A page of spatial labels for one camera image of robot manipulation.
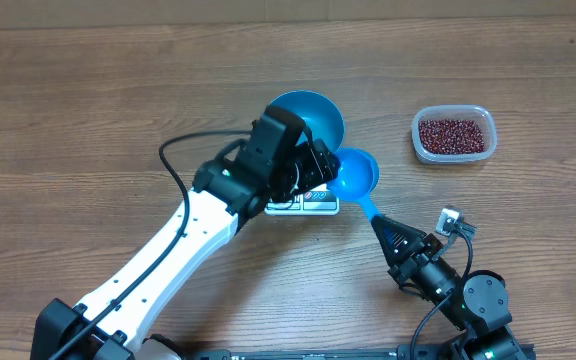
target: plastic container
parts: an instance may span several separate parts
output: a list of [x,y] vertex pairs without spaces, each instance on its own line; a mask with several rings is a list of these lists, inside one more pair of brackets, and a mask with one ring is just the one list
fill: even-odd
[[[433,154],[426,150],[419,138],[419,122],[423,120],[473,120],[484,135],[484,152],[463,155]],[[419,161],[425,164],[463,164],[484,160],[497,148],[495,120],[488,110],[477,105],[439,105],[422,109],[412,121],[412,143]]]

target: tabletop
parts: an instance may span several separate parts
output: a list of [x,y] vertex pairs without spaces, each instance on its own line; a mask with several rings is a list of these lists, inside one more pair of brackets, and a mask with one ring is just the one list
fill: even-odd
[[[511,329],[540,359],[576,358],[576,17],[0,31],[0,359],[27,358],[37,314],[74,304],[165,223],[181,195],[157,148],[249,129],[310,89],[381,167],[373,200],[431,232],[443,206],[478,227],[473,270],[507,281]],[[422,165],[422,108],[479,104],[486,162]],[[233,138],[175,145],[190,183]],[[152,332],[231,350],[408,343],[431,304],[402,294],[358,206],[260,215],[194,273]],[[446,261],[462,271],[457,243]],[[457,334],[441,315],[419,343]]]

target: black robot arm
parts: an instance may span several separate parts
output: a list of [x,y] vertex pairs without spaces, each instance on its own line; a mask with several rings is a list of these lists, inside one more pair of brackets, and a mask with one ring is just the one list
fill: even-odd
[[[504,279],[492,271],[469,272],[471,241],[477,228],[466,223],[458,209],[444,208],[435,229],[448,238],[446,244],[433,234],[384,216],[374,217],[371,223],[390,267],[388,274],[400,289],[411,293],[410,288],[414,288],[412,294],[431,301],[458,330],[464,331],[441,345],[415,346],[421,325],[411,345],[398,347],[400,359],[536,359],[532,347],[521,347],[508,327],[512,316]],[[463,237],[469,246],[463,276],[441,258],[457,237]]]

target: wall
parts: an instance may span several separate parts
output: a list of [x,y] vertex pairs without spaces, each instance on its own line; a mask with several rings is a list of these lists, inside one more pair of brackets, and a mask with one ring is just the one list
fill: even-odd
[[0,0],[0,29],[576,15],[576,0]]

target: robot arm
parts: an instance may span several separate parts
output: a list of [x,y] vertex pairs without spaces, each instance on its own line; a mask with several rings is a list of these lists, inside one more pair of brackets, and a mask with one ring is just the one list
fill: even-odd
[[[307,141],[298,145],[302,133]],[[237,148],[235,159],[227,159]],[[35,324],[30,359],[134,359],[133,352],[159,313],[210,254],[263,211],[270,199],[286,202],[327,183],[337,176],[338,167],[339,161],[322,140],[312,138],[303,119],[267,107],[253,123],[250,139],[232,143],[201,165],[187,203],[117,274],[73,308],[59,299],[44,308]],[[180,234],[187,206],[188,223]],[[170,252],[147,273],[178,236]]]

